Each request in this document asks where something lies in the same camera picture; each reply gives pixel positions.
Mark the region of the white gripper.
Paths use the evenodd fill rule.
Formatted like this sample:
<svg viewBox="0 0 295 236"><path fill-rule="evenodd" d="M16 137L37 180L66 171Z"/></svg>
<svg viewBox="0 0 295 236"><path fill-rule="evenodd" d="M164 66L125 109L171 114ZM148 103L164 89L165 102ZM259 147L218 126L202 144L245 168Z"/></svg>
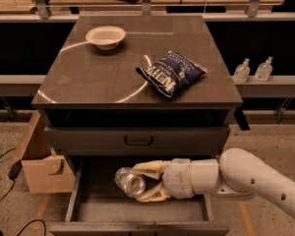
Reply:
<svg viewBox="0 0 295 236"><path fill-rule="evenodd" d="M189 176L190 159L175 158L168 161L154 160L136 164L132 168L135 174L145 175L158 180L162 175L162 183L156 184L137 198L141 203L157 203L169 199L188 199L191 197Z"/></svg>

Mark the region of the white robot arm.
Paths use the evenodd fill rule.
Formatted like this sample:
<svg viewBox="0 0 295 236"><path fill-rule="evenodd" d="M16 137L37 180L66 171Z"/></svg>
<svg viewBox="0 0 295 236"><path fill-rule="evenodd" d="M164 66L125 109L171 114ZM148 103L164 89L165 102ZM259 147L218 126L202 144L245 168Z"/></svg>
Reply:
<svg viewBox="0 0 295 236"><path fill-rule="evenodd" d="M295 219L295 182L241 148L227 149L218 159L138 163L132 172L159 182L137 197L142 203L203 194L243 199L259 196Z"/></svg>

